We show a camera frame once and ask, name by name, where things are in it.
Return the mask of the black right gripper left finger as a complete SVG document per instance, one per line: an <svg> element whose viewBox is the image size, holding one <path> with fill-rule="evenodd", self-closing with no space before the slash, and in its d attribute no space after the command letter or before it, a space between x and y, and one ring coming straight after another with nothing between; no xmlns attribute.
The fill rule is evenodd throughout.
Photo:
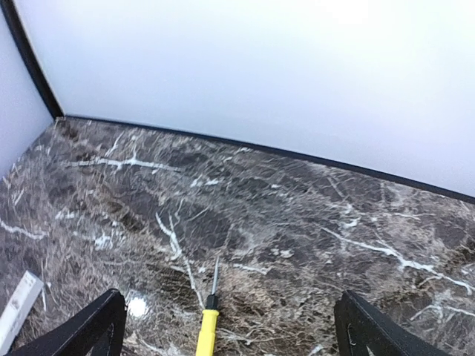
<svg viewBox="0 0 475 356"><path fill-rule="evenodd" d="M118 289L109 289L54 330L10 355L120 355L127 308Z"/></svg>

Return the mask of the yellow pry tool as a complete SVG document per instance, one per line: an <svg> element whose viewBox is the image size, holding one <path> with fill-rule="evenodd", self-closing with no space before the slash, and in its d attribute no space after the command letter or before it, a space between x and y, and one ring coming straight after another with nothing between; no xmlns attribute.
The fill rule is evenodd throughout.
<svg viewBox="0 0 475 356"><path fill-rule="evenodd" d="M214 274L211 293L206 298L206 305L203 310L203 317L200 332L197 339L196 356L212 356L216 339L217 319L219 316L217 295L217 284L219 276L219 262L217 257L214 265Z"/></svg>

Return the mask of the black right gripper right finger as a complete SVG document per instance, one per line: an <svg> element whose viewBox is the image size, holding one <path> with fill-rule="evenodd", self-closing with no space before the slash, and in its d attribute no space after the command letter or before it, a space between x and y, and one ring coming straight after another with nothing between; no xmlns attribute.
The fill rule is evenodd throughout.
<svg viewBox="0 0 475 356"><path fill-rule="evenodd" d="M405 331L355 292L346 290L334 307L340 355L439 355L446 353Z"/></svg>

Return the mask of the white remote control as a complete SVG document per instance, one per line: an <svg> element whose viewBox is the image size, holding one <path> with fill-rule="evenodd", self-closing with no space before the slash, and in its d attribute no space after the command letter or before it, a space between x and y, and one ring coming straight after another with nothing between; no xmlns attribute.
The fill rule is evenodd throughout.
<svg viewBox="0 0 475 356"><path fill-rule="evenodd" d="M23 274L1 314L1 355L9 352L43 285L44 283L30 271Z"/></svg>

